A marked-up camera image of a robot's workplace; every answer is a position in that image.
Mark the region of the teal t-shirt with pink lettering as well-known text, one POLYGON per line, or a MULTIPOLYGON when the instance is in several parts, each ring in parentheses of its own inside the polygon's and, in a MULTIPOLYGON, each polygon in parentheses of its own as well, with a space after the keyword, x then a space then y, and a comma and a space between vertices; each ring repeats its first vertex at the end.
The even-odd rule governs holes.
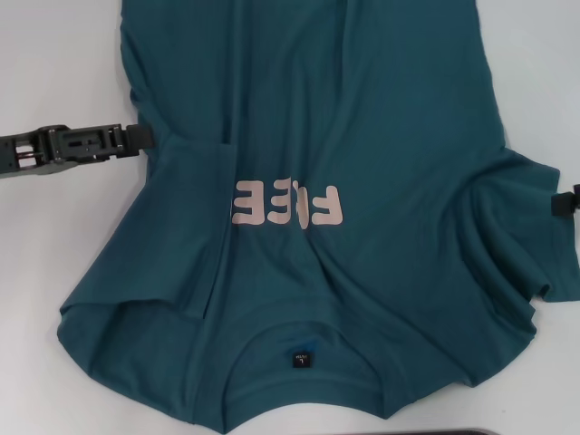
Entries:
POLYGON ((61 309, 95 381, 221 433, 474 387, 580 300, 475 0, 122 0, 147 181, 61 309))

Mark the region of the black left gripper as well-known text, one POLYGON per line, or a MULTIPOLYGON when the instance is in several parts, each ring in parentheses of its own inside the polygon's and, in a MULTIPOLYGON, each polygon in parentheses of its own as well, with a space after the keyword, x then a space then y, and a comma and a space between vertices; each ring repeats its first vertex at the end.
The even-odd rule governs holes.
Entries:
POLYGON ((0 136, 0 179, 58 173, 68 169, 66 161, 101 162, 111 157, 137 157, 141 150, 151 148, 152 131, 147 126, 42 127, 0 136))

